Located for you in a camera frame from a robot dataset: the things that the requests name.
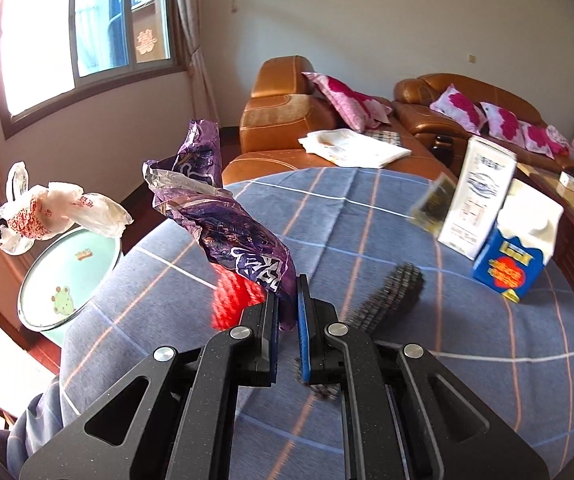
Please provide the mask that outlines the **white tissue box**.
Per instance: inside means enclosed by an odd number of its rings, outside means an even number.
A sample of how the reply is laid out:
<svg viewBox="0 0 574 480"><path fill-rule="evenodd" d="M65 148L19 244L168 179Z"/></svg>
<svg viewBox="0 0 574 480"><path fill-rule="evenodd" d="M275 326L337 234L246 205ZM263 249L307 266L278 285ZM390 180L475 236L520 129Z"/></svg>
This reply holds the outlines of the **white tissue box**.
<svg viewBox="0 0 574 480"><path fill-rule="evenodd" d="M574 175L561 171L558 179L559 185L570 192L574 192Z"/></svg>

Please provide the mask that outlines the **brown leather chaise sofa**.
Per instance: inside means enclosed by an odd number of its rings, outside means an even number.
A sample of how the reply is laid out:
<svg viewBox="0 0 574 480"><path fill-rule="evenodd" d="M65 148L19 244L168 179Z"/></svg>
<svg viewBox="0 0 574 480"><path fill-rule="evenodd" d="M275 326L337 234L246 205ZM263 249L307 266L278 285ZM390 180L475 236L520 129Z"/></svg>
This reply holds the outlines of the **brown leather chaise sofa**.
<svg viewBox="0 0 574 480"><path fill-rule="evenodd" d="M345 124L314 84L304 76L312 64L300 55L270 58L261 66L241 115L240 154L223 157L226 184L331 162L304 151L309 132Z"/></svg>

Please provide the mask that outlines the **blue white Look carton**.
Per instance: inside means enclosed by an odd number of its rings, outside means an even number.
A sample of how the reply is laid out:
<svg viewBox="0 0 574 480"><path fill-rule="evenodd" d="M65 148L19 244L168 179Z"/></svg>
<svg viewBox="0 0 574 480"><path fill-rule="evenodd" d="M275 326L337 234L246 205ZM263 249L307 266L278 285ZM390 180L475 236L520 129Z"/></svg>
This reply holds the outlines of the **blue white Look carton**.
<svg viewBox="0 0 574 480"><path fill-rule="evenodd" d="M512 180L472 277L518 304L555 252L564 208L518 179Z"/></svg>

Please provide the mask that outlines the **clear dark snack packet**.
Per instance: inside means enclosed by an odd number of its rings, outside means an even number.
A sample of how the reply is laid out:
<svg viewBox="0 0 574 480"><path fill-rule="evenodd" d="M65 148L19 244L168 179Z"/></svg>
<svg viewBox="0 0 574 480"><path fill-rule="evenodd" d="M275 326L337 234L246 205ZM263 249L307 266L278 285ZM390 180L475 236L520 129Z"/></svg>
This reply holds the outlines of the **clear dark snack packet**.
<svg viewBox="0 0 574 480"><path fill-rule="evenodd" d="M409 221L437 238L444 226L455 191L454 181L446 174L440 174L409 211Z"/></svg>

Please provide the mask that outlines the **checkered cushion on sofa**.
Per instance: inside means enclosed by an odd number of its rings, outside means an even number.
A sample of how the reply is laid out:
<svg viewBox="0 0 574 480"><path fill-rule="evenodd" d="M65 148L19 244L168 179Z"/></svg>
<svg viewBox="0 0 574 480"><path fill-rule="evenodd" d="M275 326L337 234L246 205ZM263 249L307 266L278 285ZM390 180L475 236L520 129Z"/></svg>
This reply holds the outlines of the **checkered cushion on sofa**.
<svg viewBox="0 0 574 480"><path fill-rule="evenodd" d="M401 136L395 132L390 130L368 130L364 132L365 136L368 138L374 139L379 142L385 142L388 144L392 144L395 146L401 146Z"/></svg>

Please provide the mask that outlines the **pink pillow on chaise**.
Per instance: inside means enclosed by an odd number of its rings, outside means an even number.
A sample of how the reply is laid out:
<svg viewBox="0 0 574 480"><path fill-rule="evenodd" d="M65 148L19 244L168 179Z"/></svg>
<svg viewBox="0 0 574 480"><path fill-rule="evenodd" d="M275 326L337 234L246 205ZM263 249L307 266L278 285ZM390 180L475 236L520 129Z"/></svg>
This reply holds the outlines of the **pink pillow on chaise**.
<svg viewBox="0 0 574 480"><path fill-rule="evenodd" d="M364 132L377 129L380 125L390 125L392 108L389 105L352 90L334 77L316 72L303 72L302 75L325 96L350 129Z"/></svg>

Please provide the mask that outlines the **pink floral pillow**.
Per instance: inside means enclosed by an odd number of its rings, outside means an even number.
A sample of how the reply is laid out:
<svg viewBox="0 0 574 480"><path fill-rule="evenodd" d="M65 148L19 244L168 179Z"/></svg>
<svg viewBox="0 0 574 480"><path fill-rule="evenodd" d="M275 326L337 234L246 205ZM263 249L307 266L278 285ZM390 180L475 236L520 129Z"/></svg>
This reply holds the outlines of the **pink floral pillow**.
<svg viewBox="0 0 574 480"><path fill-rule="evenodd" d="M544 155L550 159L554 158L554 152L545 128L531 125L528 122L519 122L519 126L524 148L528 152Z"/></svg>
<svg viewBox="0 0 574 480"><path fill-rule="evenodd" d="M481 102L480 105L488 119L489 136L517 145L519 148L526 147L520 122L513 112L488 102Z"/></svg>
<svg viewBox="0 0 574 480"><path fill-rule="evenodd" d="M486 123L485 114L464 93L450 84L439 96L439 99L429 105L430 110L439 113L456 122L465 131L480 134Z"/></svg>

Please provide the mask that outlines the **brown leather long sofa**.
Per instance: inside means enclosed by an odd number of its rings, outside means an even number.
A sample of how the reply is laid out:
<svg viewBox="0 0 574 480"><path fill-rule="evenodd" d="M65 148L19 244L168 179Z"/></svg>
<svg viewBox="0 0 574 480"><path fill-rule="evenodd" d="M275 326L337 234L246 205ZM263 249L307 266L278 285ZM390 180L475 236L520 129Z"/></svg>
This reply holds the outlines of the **brown leather long sofa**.
<svg viewBox="0 0 574 480"><path fill-rule="evenodd" d="M543 139L524 147L522 125L545 130L546 122L528 101L500 87L456 74L403 79L393 89L393 114L434 157L460 174L470 136L482 136L516 154L518 162L574 174L569 149L551 153Z"/></svg>

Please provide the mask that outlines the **white red plastic bag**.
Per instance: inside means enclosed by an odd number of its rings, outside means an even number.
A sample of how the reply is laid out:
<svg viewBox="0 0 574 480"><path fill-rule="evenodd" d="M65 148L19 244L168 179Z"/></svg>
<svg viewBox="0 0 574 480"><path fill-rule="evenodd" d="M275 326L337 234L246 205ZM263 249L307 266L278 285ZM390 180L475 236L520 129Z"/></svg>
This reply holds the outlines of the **white red plastic bag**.
<svg viewBox="0 0 574 480"><path fill-rule="evenodd" d="M0 248L20 256L37 240L50 240L78 224L93 233L119 238L133 222L130 214L111 198L86 193L78 184L51 182L29 184L23 162L10 167L6 180L6 202L0 207Z"/></svg>

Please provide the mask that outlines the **purple snack wrapper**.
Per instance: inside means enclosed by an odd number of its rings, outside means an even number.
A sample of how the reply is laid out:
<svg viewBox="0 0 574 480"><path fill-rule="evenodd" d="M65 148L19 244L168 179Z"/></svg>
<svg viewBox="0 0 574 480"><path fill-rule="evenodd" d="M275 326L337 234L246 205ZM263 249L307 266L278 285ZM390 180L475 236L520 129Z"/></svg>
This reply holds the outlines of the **purple snack wrapper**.
<svg viewBox="0 0 574 480"><path fill-rule="evenodd" d="M193 119L174 156L145 162L153 208L194 238L207 260L278 298L279 327L296 325L296 273L288 248L223 188L219 127Z"/></svg>

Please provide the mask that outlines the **tall white milk carton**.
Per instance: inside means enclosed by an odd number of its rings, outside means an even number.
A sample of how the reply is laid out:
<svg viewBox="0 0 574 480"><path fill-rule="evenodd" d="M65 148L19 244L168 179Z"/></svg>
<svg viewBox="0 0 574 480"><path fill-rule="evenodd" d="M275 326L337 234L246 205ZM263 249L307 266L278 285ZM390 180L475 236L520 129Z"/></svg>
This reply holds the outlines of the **tall white milk carton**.
<svg viewBox="0 0 574 480"><path fill-rule="evenodd" d="M438 240L469 260L488 238L510 182L516 156L507 148L470 136L456 190Z"/></svg>

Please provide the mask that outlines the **window with brown frame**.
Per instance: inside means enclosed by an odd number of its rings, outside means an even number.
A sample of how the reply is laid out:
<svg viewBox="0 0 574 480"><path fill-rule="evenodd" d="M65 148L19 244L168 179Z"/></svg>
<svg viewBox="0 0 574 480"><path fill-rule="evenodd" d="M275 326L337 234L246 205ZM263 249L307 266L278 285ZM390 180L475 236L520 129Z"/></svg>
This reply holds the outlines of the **window with brown frame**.
<svg viewBox="0 0 574 480"><path fill-rule="evenodd" d="M185 66L175 0L2 0L7 138L91 96Z"/></svg>

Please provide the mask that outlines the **light green trash bin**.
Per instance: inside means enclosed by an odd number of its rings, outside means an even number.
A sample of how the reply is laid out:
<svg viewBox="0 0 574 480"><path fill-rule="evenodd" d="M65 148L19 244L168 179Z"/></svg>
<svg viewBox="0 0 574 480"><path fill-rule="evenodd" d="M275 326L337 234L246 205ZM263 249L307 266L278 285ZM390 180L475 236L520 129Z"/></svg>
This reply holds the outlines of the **light green trash bin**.
<svg viewBox="0 0 574 480"><path fill-rule="evenodd" d="M70 322L94 297L121 257L119 238L84 228L58 237L22 281L17 299L20 322L61 347Z"/></svg>

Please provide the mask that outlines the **beige curtain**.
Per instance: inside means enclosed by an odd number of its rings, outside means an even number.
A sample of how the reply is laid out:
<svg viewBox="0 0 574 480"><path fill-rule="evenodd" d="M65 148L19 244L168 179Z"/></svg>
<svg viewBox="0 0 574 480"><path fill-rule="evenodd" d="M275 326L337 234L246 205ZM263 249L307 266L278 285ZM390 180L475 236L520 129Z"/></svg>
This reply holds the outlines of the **beige curtain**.
<svg viewBox="0 0 574 480"><path fill-rule="evenodd" d="M217 104L201 48L200 3L201 0L176 0L186 44L194 116L218 122Z"/></svg>

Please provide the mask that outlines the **white folded cloth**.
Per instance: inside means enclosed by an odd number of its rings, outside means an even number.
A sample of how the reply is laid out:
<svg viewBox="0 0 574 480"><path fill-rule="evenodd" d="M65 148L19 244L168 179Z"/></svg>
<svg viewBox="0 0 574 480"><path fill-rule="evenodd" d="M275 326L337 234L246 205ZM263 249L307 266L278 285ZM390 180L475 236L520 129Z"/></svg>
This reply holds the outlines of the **white folded cloth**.
<svg viewBox="0 0 574 480"><path fill-rule="evenodd" d="M409 148L379 142L348 128L309 132L298 142L304 151L338 167L383 169L412 155Z"/></svg>

